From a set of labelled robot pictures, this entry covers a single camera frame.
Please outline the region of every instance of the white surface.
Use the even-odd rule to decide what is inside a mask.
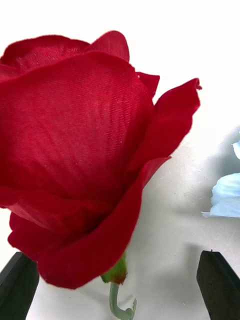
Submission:
[[[135,320],[207,320],[196,282],[202,250],[220,251],[240,275],[240,219],[205,219],[219,177],[240,172],[239,2],[217,0],[3,1],[0,51],[11,42],[61,34],[92,42],[108,30],[127,38],[138,71],[161,76],[156,97],[199,77],[201,108],[191,133],[151,179],[128,249],[121,307]],[[0,213],[0,268],[14,253],[9,214]],[[76,291],[39,283],[27,320],[111,320],[109,286]]]

